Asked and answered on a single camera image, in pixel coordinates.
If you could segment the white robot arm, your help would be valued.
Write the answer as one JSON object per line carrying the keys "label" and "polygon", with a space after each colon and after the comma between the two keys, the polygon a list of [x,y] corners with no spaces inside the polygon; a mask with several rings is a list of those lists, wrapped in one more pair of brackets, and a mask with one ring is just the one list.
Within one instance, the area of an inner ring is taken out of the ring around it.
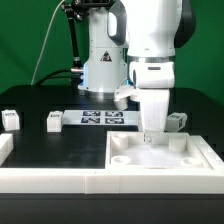
{"label": "white robot arm", "polygon": [[90,57],[79,89],[110,94],[120,110],[139,103],[139,130],[154,143],[166,126],[174,87],[175,50],[186,44],[196,21],[190,0],[116,0],[90,10]]}

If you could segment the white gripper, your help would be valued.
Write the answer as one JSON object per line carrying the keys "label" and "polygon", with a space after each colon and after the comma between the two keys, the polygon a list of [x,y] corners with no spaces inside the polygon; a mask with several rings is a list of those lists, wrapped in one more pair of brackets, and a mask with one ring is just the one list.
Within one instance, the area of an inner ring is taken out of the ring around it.
{"label": "white gripper", "polygon": [[144,142],[154,144],[156,133],[164,131],[169,107],[168,89],[140,89],[140,115]]}

